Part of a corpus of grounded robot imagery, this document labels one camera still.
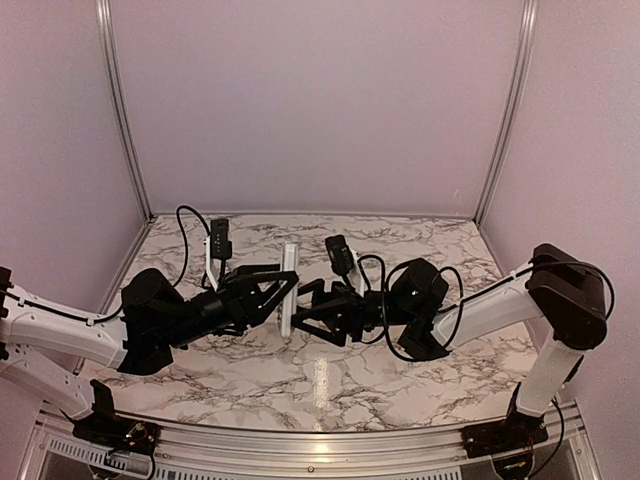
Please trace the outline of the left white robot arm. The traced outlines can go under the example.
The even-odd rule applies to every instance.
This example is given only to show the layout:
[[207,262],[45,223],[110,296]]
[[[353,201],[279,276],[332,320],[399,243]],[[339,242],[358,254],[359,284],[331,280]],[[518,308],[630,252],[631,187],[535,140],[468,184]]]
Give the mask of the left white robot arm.
[[125,438],[126,423],[114,412],[111,392],[76,378],[40,354],[57,351],[120,373],[152,375],[207,336],[241,336],[263,324],[299,281],[276,265],[242,266],[216,289],[185,299],[155,268],[138,273],[121,292],[121,305],[99,315],[41,299],[1,271],[1,374],[86,426],[106,445]]

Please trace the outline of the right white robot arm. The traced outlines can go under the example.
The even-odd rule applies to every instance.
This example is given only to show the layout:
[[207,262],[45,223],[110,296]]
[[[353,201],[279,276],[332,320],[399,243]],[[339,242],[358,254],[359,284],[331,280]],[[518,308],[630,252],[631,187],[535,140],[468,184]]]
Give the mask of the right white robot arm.
[[446,274],[462,279],[451,266],[416,258],[382,271],[377,290],[358,292],[342,281],[326,291],[316,280],[299,290],[311,295],[310,307],[288,321],[337,346],[378,328],[394,356],[410,363],[439,360],[518,323],[546,322],[548,336],[512,396],[511,413],[495,428],[496,440],[515,448],[533,433],[533,418],[544,415],[586,353],[606,338],[613,284],[599,267],[549,243],[538,245],[526,264],[480,291],[461,293],[451,305],[444,303]]

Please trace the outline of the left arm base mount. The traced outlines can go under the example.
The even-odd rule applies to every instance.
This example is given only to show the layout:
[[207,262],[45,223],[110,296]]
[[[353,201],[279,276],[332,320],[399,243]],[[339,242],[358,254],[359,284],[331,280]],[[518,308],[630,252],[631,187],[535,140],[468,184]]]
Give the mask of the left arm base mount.
[[98,380],[89,382],[94,400],[89,415],[72,420],[73,435],[109,447],[109,453],[133,452],[153,456],[160,427],[158,424],[116,414],[111,390]]

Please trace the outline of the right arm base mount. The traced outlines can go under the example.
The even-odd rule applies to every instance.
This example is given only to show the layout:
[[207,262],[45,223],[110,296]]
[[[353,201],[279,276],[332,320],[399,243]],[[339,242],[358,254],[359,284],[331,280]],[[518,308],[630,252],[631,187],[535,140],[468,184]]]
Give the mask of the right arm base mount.
[[462,428],[463,447],[469,458],[531,448],[549,439],[544,416],[533,417],[516,410],[520,386],[516,386],[503,419]]

